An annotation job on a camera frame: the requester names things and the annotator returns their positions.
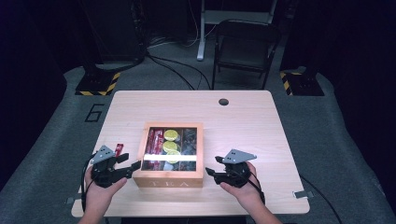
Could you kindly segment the grey tape piece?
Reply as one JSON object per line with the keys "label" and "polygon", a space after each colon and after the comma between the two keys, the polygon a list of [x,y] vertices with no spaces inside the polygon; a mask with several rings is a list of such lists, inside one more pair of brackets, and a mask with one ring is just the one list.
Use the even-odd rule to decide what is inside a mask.
{"label": "grey tape piece", "polygon": [[301,191],[294,191],[293,195],[296,199],[302,199],[302,198],[313,198],[314,193],[312,191],[306,191],[306,190],[301,190]]}
{"label": "grey tape piece", "polygon": [[75,194],[74,196],[71,196],[71,197],[68,197],[66,200],[65,200],[65,204],[73,204],[76,200],[80,200],[81,199],[81,194],[80,193],[78,193],[78,194]]}

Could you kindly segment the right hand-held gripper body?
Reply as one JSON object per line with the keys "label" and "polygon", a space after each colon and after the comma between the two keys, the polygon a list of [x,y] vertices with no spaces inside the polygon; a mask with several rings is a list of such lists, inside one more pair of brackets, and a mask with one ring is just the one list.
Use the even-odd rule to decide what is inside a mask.
{"label": "right hand-held gripper body", "polygon": [[257,156],[233,148],[222,158],[224,158],[224,173],[219,173],[219,176],[214,178],[215,182],[217,184],[224,182],[237,188],[245,186],[251,175],[247,162],[255,160]]}

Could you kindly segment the black stand striped base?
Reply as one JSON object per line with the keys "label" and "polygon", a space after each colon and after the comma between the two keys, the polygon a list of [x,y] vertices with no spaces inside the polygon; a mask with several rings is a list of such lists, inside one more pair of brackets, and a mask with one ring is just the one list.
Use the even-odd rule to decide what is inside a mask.
{"label": "black stand striped base", "polygon": [[280,76],[287,95],[290,96],[323,96],[315,69],[306,68],[303,72],[281,71]]}
{"label": "black stand striped base", "polygon": [[76,87],[76,95],[109,95],[120,77],[119,70],[102,69],[95,64],[84,64],[83,69],[84,76]]}

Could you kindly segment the white metal desk frame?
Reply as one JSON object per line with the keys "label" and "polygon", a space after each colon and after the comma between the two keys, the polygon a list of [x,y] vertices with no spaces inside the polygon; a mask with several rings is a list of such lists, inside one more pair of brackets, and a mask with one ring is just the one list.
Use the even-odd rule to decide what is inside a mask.
{"label": "white metal desk frame", "polygon": [[209,10],[205,8],[205,0],[201,0],[201,25],[199,47],[196,59],[202,61],[205,57],[205,26],[207,24],[217,25],[221,21],[228,19],[260,21],[271,23],[276,11],[277,0],[270,0],[271,7],[268,11],[253,12],[253,11],[235,11],[235,10]]}

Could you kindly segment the row of dark packets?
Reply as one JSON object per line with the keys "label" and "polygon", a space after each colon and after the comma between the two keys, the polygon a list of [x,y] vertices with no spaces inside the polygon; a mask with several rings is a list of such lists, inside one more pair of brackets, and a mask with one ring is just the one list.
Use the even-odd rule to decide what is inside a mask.
{"label": "row of dark packets", "polygon": [[[195,129],[185,129],[182,137],[182,148],[181,154],[183,156],[191,156],[196,154],[196,136],[197,131]],[[181,171],[195,171],[196,161],[181,161],[179,163]]]}

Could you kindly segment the dark equipment cabinet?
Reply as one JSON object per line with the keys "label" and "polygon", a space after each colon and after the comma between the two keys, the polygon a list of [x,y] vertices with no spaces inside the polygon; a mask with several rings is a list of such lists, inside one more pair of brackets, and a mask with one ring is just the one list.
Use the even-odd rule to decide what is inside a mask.
{"label": "dark equipment cabinet", "polygon": [[81,0],[81,4],[103,61],[144,60],[146,18],[141,0]]}

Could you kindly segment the row of red packets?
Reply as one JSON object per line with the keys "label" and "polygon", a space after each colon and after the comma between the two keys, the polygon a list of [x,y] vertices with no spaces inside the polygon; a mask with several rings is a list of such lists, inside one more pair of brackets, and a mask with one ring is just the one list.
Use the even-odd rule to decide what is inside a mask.
{"label": "row of red packets", "polygon": [[[146,155],[161,155],[163,152],[163,129],[151,129],[148,133],[148,141],[146,145]],[[160,161],[150,161],[149,159],[144,159],[144,169],[149,171],[159,171],[161,166]]]}

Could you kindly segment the person's left hand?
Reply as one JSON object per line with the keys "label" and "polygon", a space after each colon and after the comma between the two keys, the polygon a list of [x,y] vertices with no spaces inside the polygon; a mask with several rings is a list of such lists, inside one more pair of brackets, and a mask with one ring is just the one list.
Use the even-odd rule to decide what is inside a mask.
{"label": "person's left hand", "polygon": [[121,180],[112,184],[108,188],[102,188],[95,184],[92,180],[92,168],[89,168],[85,174],[86,188],[86,212],[89,211],[106,211],[110,206],[113,196],[122,189],[128,179],[123,177]]}

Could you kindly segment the wooden tea box glass lid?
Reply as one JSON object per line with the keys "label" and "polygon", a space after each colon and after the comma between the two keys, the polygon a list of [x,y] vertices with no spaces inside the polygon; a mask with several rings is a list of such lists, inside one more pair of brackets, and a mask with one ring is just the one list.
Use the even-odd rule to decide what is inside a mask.
{"label": "wooden tea box glass lid", "polygon": [[[151,129],[176,130],[179,137],[175,142],[177,151],[181,154],[182,137],[185,129],[195,129],[196,136],[196,154],[191,156],[179,157],[179,162],[171,164],[166,161],[166,153],[161,155],[146,155],[146,145],[149,131]],[[147,122],[143,129],[142,139],[137,153],[137,158],[141,161],[141,167],[134,173],[134,181],[139,188],[201,188],[204,178],[204,138],[203,124],[197,122]],[[150,161],[160,161],[159,171],[149,171],[144,169],[144,159]],[[181,161],[196,161],[195,171],[181,171],[179,163]]]}

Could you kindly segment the black folding chair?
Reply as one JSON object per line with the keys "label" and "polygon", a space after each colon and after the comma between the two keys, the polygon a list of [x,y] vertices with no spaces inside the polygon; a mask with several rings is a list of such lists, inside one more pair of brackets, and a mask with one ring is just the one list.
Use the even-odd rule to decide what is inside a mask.
{"label": "black folding chair", "polygon": [[281,40],[280,30],[271,23],[229,19],[217,25],[212,70],[212,86],[221,68],[254,72],[265,88],[269,71]]}

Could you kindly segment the person's right hand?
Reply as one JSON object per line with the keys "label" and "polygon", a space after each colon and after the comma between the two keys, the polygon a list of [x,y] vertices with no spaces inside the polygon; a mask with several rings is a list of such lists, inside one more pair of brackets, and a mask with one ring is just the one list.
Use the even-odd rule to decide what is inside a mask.
{"label": "person's right hand", "polygon": [[236,200],[240,203],[240,205],[244,209],[245,206],[248,205],[249,203],[262,202],[262,198],[261,198],[262,191],[259,188],[259,181],[256,177],[256,169],[249,161],[247,162],[247,166],[251,172],[251,175],[245,186],[241,188],[236,188],[224,182],[220,184],[220,186],[225,191],[227,191],[236,198]]}

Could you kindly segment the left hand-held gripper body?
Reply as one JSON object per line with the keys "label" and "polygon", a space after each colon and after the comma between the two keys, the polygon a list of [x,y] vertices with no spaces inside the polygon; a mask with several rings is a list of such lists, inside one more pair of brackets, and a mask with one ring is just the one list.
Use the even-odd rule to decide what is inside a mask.
{"label": "left hand-held gripper body", "polygon": [[96,185],[108,188],[125,177],[126,168],[115,169],[115,164],[115,151],[107,146],[101,146],[91,159],[92,180]]}

